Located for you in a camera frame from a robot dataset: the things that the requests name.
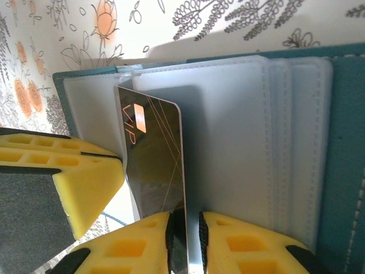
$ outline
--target black rubber pad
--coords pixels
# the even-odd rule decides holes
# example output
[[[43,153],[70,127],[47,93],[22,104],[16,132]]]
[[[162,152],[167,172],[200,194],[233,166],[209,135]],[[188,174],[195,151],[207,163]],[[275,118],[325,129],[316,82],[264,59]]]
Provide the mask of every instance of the black rubber pad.
[[[209,243],[209,228],[204,219],[203,212],[199,213],[199,239],[200,239],[203,269],[204,269],[204,274],[206,274],[206,269],[208,266],[207,248]]]
[[[172,254],[173,254],[173,214],[170,214],[169,220],[167,221],[165,241],[167,249],[167,267],[168,273],[171,273],[172,266]]]
[[[186,249],[185,207],[179,203],[173,211],[173,253],[171,270],[173,273],[188,273],[188,251]]]
[[[296,245],[288,245],[286,249],[308,271],[309,274],[332,274],[331,271],[319,262],[315,255]]]
[[[66,255],[49,274],[74,274],[90,254],[90,249],[81,248]]]
[[[0,166],[0,173],[8,174],[45,174],[53,175],[62,172],[58,168],[44,167],[17,167],[17,166]]]
[[[99,154],[99,153],[93,153],[93,152],[84,152],[81,151],[80,153],[81,155],[84,156],[94,156],[94,157],[104,157],[104,158],[113,158],[113,159],[118,159],[122,162],[121,158],[116,156],[116,155],[107,155],[107,154]]]

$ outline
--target floral wallpaper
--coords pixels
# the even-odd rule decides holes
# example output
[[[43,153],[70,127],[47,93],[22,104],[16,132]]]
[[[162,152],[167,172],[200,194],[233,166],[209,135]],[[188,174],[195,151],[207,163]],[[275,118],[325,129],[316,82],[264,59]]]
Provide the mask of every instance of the floral wallpaper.
[[[0,0],[0,127],[69,134],[55,72],[365,42],[364,26],[364,0]]]

